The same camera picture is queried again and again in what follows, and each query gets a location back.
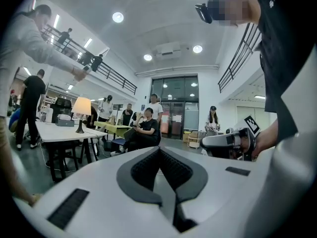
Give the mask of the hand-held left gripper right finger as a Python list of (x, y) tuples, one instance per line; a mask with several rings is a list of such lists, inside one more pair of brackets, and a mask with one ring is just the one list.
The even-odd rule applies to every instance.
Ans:
[(181, 203), (199, 196), (208, 182), (208, 173), (201, 165), (165, 147), (159, 148), (159, 167), (175, 193), (173, 225), (183, 233), (197, 222), (185, 216)]

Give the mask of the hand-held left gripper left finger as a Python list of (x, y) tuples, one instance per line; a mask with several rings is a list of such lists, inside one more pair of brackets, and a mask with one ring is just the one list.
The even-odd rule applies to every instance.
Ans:
[(117, 184), (134, 201), (161, 207), (162, 198), (154, 192), (159, 166), (160, 149), (154, 147), (122, 164), (116, 174)]

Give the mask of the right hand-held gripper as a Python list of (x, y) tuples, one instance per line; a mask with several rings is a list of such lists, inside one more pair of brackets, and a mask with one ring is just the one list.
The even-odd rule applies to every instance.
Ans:
[(256, 121), (248, 116), (233, 128), (227, 129), (224, 134), (202, 138), (200, 145), (211, 157), (251, 161), (260, 131)]

